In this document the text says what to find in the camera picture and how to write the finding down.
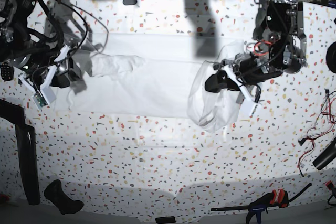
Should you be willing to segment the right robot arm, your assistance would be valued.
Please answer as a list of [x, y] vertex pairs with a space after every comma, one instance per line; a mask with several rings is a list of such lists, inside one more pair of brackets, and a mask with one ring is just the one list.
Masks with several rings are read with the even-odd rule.
[[[52, 25], [55, 34], [46, 36], [28, 27], [28, 17], [36, 5]], [[20, 81], [42, 108], [56, 99], [52, 88], [66, 88], [81, 78], [73, 55], [81, 43], [67, 45], [64, 31], [43, 0], [1, 0], [1, 78], [11, 81], [14, 69], [24, 75]]]

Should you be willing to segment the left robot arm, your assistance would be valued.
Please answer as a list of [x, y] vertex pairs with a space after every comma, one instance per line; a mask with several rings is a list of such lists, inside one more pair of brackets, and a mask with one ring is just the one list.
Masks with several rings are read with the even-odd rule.
[[261, 0], [253, 38], [254, 50], [234, 60], [214, 65], [215, 74], [205, 81], [205, 90], [239, 91], [242, 108], [254, 114], [261, 84], [285, 73], [297, 73], [307, 65], [303, 3], [299, 0]]

